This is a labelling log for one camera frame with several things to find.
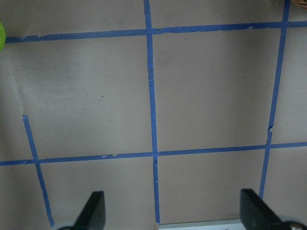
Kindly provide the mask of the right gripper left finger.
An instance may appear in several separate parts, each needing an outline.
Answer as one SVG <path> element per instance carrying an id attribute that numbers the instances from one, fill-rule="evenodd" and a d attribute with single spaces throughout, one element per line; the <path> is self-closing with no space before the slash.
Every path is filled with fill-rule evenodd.
<path id="1" fill-rule="evenodd" d="M 81 213 L 76 219 L 73 230 L 103 230 L 106 224 L 105 197 L 103 191 L 92 192 Z"/>

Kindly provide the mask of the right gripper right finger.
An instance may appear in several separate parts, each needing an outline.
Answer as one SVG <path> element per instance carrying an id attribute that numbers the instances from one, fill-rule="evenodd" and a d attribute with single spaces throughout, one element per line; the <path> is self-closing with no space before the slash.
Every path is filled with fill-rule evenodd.
<path id="1" fill-rule="evenodd" d="M 297 221 L 282 221 L 252 190 L 240 191 L 240 220 L 247 230 L 305 230 Z"/>

